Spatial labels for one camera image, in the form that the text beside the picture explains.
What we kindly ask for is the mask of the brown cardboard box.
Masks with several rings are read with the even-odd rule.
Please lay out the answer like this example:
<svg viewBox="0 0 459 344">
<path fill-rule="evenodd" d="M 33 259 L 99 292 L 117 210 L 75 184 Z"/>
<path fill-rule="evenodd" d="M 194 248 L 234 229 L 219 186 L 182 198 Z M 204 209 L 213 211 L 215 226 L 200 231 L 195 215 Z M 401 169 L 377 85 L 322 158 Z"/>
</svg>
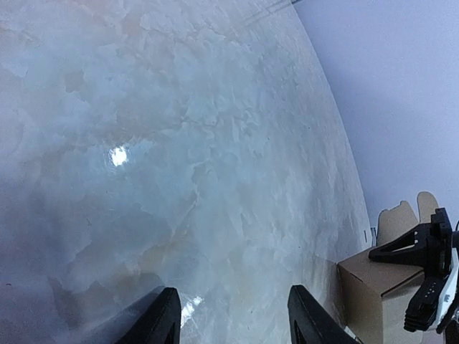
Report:
<svg viewBox="0 0 459 344">
<path fill-rule="evenodd" d="M 416 215 L 407 201 L 383 210 L 378 218 L 377 246 L 387 244 L 421 223 L 438 207 L 427 191 L 417 195 Z M 421 343 L 423 332 L 407 332 L 404 314 L 421 285 L 420 267 L 373 262 L 369 250 L 338 263 L 345 320 L 362 343 Z"/>
</svg>

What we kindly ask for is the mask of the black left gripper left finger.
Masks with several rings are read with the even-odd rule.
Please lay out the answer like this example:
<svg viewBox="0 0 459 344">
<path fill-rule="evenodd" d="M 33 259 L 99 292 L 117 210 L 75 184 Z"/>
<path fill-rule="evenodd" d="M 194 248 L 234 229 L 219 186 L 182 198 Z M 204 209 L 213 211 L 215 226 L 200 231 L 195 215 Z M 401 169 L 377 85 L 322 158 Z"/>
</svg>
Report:
<svg viewBox="0 0 459 344">
<path fill-rule="evenodd" d="M 166 287 L 118 344 L 179 344 L 181 301 L 176 288 Z"/>
</svg>

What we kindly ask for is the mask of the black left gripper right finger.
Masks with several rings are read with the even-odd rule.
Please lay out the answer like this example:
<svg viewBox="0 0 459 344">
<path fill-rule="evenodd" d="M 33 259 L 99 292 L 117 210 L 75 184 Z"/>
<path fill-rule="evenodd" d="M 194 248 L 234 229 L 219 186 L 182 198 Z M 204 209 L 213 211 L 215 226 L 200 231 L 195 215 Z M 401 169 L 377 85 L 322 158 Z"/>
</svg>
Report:
<svg viewBox="0 0 459 344">
<path fill-rule="evenodd" d="M 293 344 L 356 344 L 303 285 L 293 285 L 288 297 Z"/>
</svg>

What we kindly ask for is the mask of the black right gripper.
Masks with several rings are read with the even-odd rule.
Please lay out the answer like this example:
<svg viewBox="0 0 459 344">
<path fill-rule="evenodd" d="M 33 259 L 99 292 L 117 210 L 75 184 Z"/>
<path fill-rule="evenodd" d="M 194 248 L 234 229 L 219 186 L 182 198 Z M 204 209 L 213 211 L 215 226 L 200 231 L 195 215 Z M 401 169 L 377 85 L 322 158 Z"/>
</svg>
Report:
<svg viewBox="0 0 459 344">
<path fill-rule="evenodd" d="M 451 271 L 452 227 L 445 208 L 430 216 L 427 234 L 412 229 L 369 252 L 373 262 L 424 267 L 429 277 L 446 278 Z"/>
</svg>

